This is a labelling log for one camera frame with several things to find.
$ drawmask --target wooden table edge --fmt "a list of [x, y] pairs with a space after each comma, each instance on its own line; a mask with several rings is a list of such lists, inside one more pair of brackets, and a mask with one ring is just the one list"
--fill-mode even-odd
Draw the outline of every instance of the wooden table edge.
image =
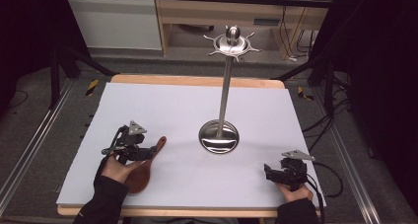
[[[58, 205], [58, 213], [63, 216], [75, 216], [81, 206]], [[275, 218], [276, 208], [273, 209], [181, 209], [181, 208], [123, 208], [120, 216], [144, 217], [144, 216], [171, 216], [171, 217], [254, 217], [254, 218]]]
[[[223, 85], [224, 78], [200, 77], [200, 76], [172, 76], [172, 75], [143, 75], [143, 74], [118, 74], [111, 78], [110, 83], [128, 84], [160, 84], [160, 85], [185, 85], [185, 86], [213, 86]], [[276, 88], [285, 89], [283, 82], [279, 80], [257, 78], [231, 78], [231, 87], [244, 88]]]

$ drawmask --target sleeve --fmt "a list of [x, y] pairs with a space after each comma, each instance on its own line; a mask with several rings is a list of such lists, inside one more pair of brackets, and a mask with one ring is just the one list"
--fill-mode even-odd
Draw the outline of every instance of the sleeve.
[[115, 224], [128, 187], [107, 177], [95, 182], [95, 194], [74, 219], [73, 224]]
[[314, 204], [307, 198], [280, 205], [277, 208], [277, 224], [317, 224]]

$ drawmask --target wire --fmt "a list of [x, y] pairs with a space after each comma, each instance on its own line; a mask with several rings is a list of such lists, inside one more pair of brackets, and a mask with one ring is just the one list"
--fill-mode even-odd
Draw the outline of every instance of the wire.
[[12, 105], [12, 106], [7, 107], [7, 109], [16, 108], [16, 107], [20, 106], [21, 104], [23, 104], [23, 103], [24, 103], [24, 102], [28, 99], [28, 96], [29, 96], [29, 95], [28, 95], [28, 93], [27, 93], [27, 92], [22, 91], [22, 90], [16, 90], [16, 92], [17, 92], [17, 93], [24, 93], [24, 94], [25, 94], [24, 99], [23, 99], [21, 102], [17, 103], [16, 105]]
[[322, 130], [322, 132], [319, 134], [319, 136], [317, 137], [317, 139], [314, 141], [313, 145], [311, 145], [309, 151], [311, 152], [314, 147], [316, 146], [317, 142], [319, 141], [319, 139], [323, 136], [323, 134], [325, 134], [326, 131], [328, 131], [328, 129], [332, 126], [332, 123], [334, 122], [334, 119], [331, 118], [328, 121], [328, 124], [325, 126], [325, 128]]
[[[294, 53], [294, 52], [292, 51], [292, 47], [291, 47], [291, 44], [290, 44], [290, 41], [289, 41], [289, 35], [288, 35], [288, 33], [287, 33], [287, 27], [286, 27], [286, 22], [285, 22], [285, 15], [286, 15], [286, 6], [283, 6], [283, 9], [282, 9], [282, 21], [280, 22], [280, 27], [279, 27], [279, 36], [280, 36], [280, 39], [282, 40], [283, 46], [284, 46], [284, 47], [285, 47], [285, 49], [286, 49], [286, 53], [287, 53], [287, 55], [289, 55], [290, 57], [296, 57], [296, 58], [299, 58], [299, 57], [304, 57], [304, 55], [299, 55], [299, 54], [296, 54], [296, 53]], [[284, 41], [284, 40], [283, 40], [283, 38], [282, 38], [282, 26], [284, 26], [284, 28], [285, 28], [285, 33], [286, 33], [286, 36], [287, 36], [288, 46], [286, 46], [286, 43], [285, 43], [285, 41]]]
[[308, 135], [308, 136], [304, 136], [304, 138], [312, 138], [312, 137], [318, 137], [318, 136], [320, 136], [320, 133], [319, 133], [319, 134], [315, 134], [315, 135]]
[[123, 132], [124, 129], [125, 129], [125, 126], [121, 126], [121, 127], [119, 127], [119, 129], [117, 129], [117, 132], [116, 132], [116, 134], [114, 134], [113, 140], [110, 143], [110, 147], [105, 148], [104, 150], [102, 150], [103, 155], [105, 155], [106, 157], [110, 157], [111, 153], [113, 152], [113, 150], [116, 146], [117, 137], [119, 136], [119, 134], [121, 134]]
[[345, 90], [345, 88], [339, 88], [338, 90], [336, 90], [335, 92], [332, 93], [332, 97], [335, 96], [337, 93], [339, 92], [344, 92], [346, 93], [347, 91]]
[[301, 53], [311, 53], [312, 42], [314, 41], [314, 31], [311, 31], [310, 45], [301, 45], [302, 37], [304, 36], [305, 30], [299, 32], [298, 40], [296, 41], [296, 49]]
[[342, 79], [340, 79], [337, 76], [334, 76], [334, 80], [333, 83], [335, 86], [337, 86], [339, 89], [343, 89], [345, 91], [345, 93], [347, 94], [347, 91], [350, 89], [350, 84], [348, 83], [348, 74], [347, 74], [347, 81], [343, 82]]
[[309, 175], [308, 173], [307, 173], [307, 176], [308, 176], [309, 178], [311, 178], [311, 180], [313, 180], [313, 182], [314, 182], [314, 186], [317, 188], [317, 184], [316, 184], [316, 181], [314, 180], [314, 178], [313, 178], [313, 177], [311, 177], [311, 175]]
[[[340, 106], [347, 105], [347, 104], [350, 104], [350, 101], [348, 99], [345, 99], [345, 100], [341, 101], [339, 104], [340, 104]], [[334, 115], [338, 115], [341, 112], [344, 112], [344, 110], [346, 110], [346, 109], [349, 109], [349, 107], [345, 107], [345, 108], [341, 109], [339, 112], [335, 112]]]
[[319, 190], [317, 189], [316, 186], [314, 186], [314, 184], [308, 180], [308, 184], [310, 184], [310, 186], [314, 189], [314, 191], [316, 192], [316, 196], [317, 196], [317, 201], [319, 202], [319, 211], [320, 211], [320, 223], [325, 223], [325, 210], [323, 210], [323, 200], [322, 200], [322, 195], [320, 194]]
[[338, 179], [338, 181], [340, 183], [340, 189], [336, 194], [327, 194], [326, 196], [327, 197], [337, 197], [337, 196], [341, 195], [342, 191], [344, 190], [344, 184], [342, 182], [341, 177], [338, 175], [338, 173], [335, 172], [332, 168], [326, 166], [325, 164], [322, 164], [322, 163], [319, 163], [319, 162], [313, 162], [313, 164], [328, 169], [331, 173], [333, 173], [335, 175], [335, 177]]
[[[337, 92], [339, 92], [339, 91], [342, 91], [342, 90], [337, 90], [337, 91], [335, 91], [335, 92], [333, 93], [333, 95], [335, 95], [335, 94], [336, 94]], [[350, 101], [349, 101], [348, 99], [344, 99], [343, 101], [341, 101], [341, 102], [339, 102], [337, 105], [335, 105], [335, 106], [334, 106], [334, 109], [336, 110], [336, 109], [338, 109], [339, 107], [341, 107], [342, 105], [346, 105], [346, 104], [348, 104], [349, 102], [350, 102]], [[308, 132], [308, 131], [312, 130], [313, 128], [315, 128], [315, 127], [319, 126], [320, 124], [322, 124], [322, 123], [326, 122], [328, 119], [333, 118], [335, 115], [337, 115], [337, 114], [341, 113], [342, 111], [340, 111], [340, 112], [335, 112], [333, 115], [329, 115], [329, 114], [325, 115], [324, 117], [322, 117], [319, 121], [317, 121], [317, 122], [316, 122], [316, 123], [314, 123], [313, 125], [311, 125], [311, 126], [309, 126], [309, 127], [305, 128], [305, 129], [302, 129], [302, 132]]]

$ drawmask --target white cabinet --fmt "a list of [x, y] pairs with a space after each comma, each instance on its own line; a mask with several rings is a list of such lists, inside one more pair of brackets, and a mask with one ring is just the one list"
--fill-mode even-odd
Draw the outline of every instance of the white cabinet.
[[161, 50], [154, 0], [68, 0], [89, 48]]

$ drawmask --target tripod leg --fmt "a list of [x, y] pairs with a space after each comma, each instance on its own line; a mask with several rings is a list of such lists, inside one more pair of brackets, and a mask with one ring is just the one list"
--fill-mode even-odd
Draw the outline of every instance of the tripod leg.
[[122, 224], [130, 224], [132, 217], [123, 217]]
[[50, 78], [51, 78], [51, 103], [50, 109], [53, 109], [59, 100], [59, 66], [56, 60], [56, 49], [53, 47], [50, 52]]
[[331, 61], [329, 61], [329, 65], [326, 72], [326, 79], [325, 79], [325, 97], [324, 97], [324, 107], [326, 112], [330, 115], [334, 115], [334, 103], [333, 103], [333, 96], [332, 96], [332, 86], [334, 81], [334, 67]]
[[309, 69], [309, 68], [315, 68], [315, 66], [319, 63], [321, 63], [322, 61], [322, 57], [316, 57], [315, 59], [308, 61], [298, 67], [296, 67], [295, 69], [292, 69], [291, 71], [276, 77], [276, 78], [270, 78], [271, 80], [280, 80], [282, 82], [292, 78], [295, 75], [298, 75], [299, 73], [304, 72], [305, 70]]
[[104, 68], [103, 66], [99, 65], [96, 61], [86, 57], [85, 55], [77, 52], [76, 50], [74, 50], [74, 49], [72, 49], [68, 46], [64, 46], [63, 48], [64, 48], [64, 50], [67, 50], [69, 53], [71, 53], [75, 58], [85, 62], [86, 64], [88, 64], [92, 68], [97, 69], [98, 71], [100, 71], [101, 73], [103, 73], [106, 76], [114, 76], [116, 74], [119, 74], [119, 73], [113, 72], [113, 71], [111, 71], [107, 68]]

